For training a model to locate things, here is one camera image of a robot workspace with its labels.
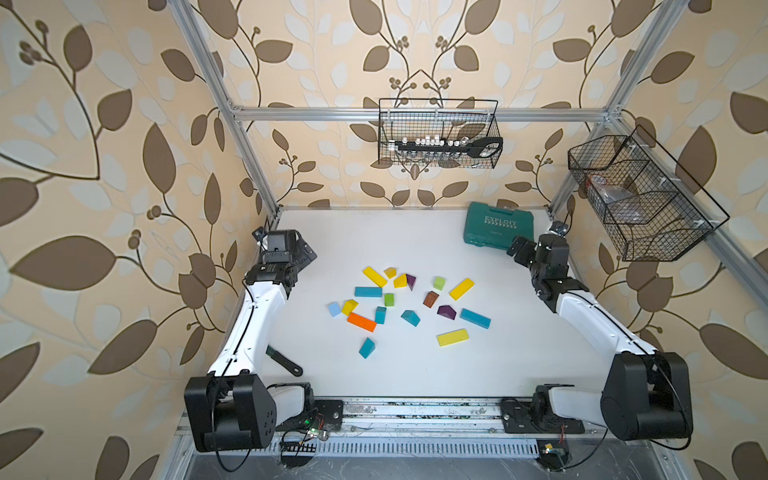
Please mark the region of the yellow triangle block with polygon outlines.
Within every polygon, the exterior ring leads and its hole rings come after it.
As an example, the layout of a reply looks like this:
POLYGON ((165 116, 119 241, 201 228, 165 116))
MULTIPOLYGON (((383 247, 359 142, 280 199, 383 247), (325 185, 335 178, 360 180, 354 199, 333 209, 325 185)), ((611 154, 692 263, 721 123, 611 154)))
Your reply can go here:
POLYGON ((354 312, 357 306, 358 306, 358 302, 356 300, 354 299, 347 300, 343 305, 342 314, 344 316, 349 316, 354 312))
POLYGON ((401 274, 400 276, 398 276, 397 278, 394 279, 393 286, 396 289, 404 288, 407 285, 408 285, 408 280, 407 280, 407 275, 406 274, 401 274))

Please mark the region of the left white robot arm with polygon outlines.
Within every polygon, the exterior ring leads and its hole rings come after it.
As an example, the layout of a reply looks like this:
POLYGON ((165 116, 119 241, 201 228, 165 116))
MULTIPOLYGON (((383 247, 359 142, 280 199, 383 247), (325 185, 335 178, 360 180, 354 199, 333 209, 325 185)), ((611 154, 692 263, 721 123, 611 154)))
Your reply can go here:
POLYGON ((340 429, 343 403, 318 400, 302 368, 268 343, 299 273, 317 255, 296 230, 254 233, 256 264, 224 346, 206 375, 191 378, 184 401, 201 453, 261 450, 278 432, 323 439, 340 429))

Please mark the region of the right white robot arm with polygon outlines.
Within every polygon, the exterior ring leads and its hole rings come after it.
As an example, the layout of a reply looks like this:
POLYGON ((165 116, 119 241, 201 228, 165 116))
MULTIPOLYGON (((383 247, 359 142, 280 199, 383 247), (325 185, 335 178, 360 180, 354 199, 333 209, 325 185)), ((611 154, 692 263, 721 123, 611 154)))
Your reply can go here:
POLYGON ((607 364, 601 390, 538 386, 537 420, 573 419, 600 425, 624 441, 689 440, 693 415, 689 369, 674 352, 657 349, 631 332, 568 273, 569 246, 552 231, 533 241, 514 238, 507 251, 527 268, 537 297, 574 327, 607 364))

